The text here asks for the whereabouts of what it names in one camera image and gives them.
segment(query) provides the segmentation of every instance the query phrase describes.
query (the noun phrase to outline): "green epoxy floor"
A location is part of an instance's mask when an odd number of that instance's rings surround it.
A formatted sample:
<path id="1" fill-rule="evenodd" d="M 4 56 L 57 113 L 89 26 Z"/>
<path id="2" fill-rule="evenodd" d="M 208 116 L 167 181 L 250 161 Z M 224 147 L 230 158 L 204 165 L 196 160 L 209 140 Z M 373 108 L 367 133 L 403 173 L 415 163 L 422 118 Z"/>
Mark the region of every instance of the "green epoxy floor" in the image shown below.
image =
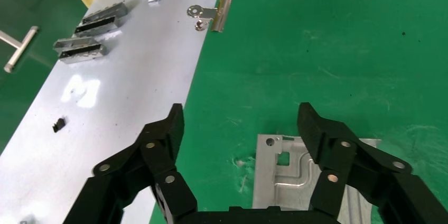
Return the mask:
<path id="1" fill-rule="evenodd" d="M 298 135 L 301 102 L 382 139 L 448 208 L 447 29 L 448 0 L 233 0 L 184 111 L 177 166 L 199 210 L 251 207 L 257 134 Z"/>
<path id="2" fill-rule="evenodd" d="M 1 152 L 57 61 L 53 43 L 71 36 L 87 8 L 81 0 L 0 0 L 0 8 L 0 30 L 19 41 L 31 26 L 40 28 L 13 73 L 3 66 L 15 49 L 0 41 Z"/>

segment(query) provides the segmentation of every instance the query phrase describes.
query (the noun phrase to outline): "square cutout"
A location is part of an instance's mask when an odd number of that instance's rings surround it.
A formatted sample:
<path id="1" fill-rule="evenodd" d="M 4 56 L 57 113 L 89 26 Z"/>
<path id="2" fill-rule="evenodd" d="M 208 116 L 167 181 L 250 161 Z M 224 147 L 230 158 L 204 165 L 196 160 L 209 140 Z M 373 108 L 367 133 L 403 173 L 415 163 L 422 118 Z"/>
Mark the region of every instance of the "square cutout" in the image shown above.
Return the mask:
<path id="1" fill-rule="evenodd" d="M 282 136 L 284 141 L 294 141 L 293 137 L 289 137 L 289 136 Z"/>
<path id="2" fill-rule="evenodd" d="M 289 166 L 290 165 L 290 153 L 282 152 L 281 154 L 277 154 L 277 165 Z"/>

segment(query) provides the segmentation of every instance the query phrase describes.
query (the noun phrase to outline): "hole in plate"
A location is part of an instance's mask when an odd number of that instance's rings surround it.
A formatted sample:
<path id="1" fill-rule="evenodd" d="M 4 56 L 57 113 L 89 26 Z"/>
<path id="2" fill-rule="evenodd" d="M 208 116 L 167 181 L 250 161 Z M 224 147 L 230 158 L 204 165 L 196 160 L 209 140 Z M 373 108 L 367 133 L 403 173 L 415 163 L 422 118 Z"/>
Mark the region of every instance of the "hole in plate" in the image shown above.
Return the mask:
<path id="1" fill-rule="evenodd" d="M 290 165 L 290 153 L 282 152 L 281 154 L 277 154 L 277 165 L 289 166 Z"/>
<path id="2" fill-rule="evenodd" d="M 268 145 L 268 146 L 272 146 L 272 145 L 274 145 L 274 140 L 273 140 L 272 138 L 268 138 L 268 139 L 266 140 L 266 145 Z"/>

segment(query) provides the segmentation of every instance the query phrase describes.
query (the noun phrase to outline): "metal rod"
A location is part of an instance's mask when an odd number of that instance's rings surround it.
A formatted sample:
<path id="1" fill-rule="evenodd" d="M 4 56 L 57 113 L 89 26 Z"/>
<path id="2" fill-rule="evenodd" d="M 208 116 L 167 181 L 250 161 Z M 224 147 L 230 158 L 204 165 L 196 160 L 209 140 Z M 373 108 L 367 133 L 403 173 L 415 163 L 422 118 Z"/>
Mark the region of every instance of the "metal rod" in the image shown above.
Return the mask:
<path id="1" fill-rule="evenodd" d="M 1 30 L 0 30 L 0 39 L 7 42 L 9 45 L 13 46 L 16 49 L 22 46 L 21 42 L 17 41 L 15 38 L 11 37 L 10 35 L 6 34 Z"/>
<path id="2" fill-rule="evenodd" d="M 26 46 L 30 43 L 31 39 L 33 38 L 34 34 L 38 31 L 38 29 L 39 28 L 37 26 L 32 26 L 30 31 L 28 31 L 28 33 L 26 34 L 25 38 L 22 41 L 22 45 L 20 45 L 17 48 L 17 50 L 14 52 L 13 56 L 10 58 L 8 63 L 5 65 L 4 69 L 6 72 L 11 72 L 13 70 L 17 60 L 20 58 L 23 51 L 26 49 Z"/>

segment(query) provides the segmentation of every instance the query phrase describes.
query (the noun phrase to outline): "aluminum plate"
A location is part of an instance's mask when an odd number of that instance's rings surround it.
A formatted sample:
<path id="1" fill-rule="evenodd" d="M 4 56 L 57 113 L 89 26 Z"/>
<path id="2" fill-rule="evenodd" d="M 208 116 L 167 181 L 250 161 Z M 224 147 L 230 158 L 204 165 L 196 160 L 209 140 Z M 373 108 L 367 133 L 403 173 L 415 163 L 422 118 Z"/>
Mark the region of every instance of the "aluminum plate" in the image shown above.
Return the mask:
<path id="1" fill-rule="evenodd" d="M 166 118 L 173 103 L 185 103 L 206 36 L 185 10 L 216 0 L 94 0 L 87 15 L 121 1 L 129 8 L 122 26 L 97 37 L 109 53 L 58 61 L 1 154 L 0 224 L 63 223 L 97 163 Z M 61 116 L 67 124 L 54 133 Z M 148 224 L 154 203 L 150 188 L 142 190 L 121 223 Z"/>
<path id="2" fill-rule="evenodd" d="M 379 139 L 361 139 L 373 147 Z M 277 165 L 278 156 L 289 153 L 289 165 Z M 280 206 L 282 210 L 308 210 L 320 175 L 301 137 L 258 135 L 255 163 L 254 209 Z M 356 190 L 346 186 L 338 221 L 370 224 L 372 205 Z"/>

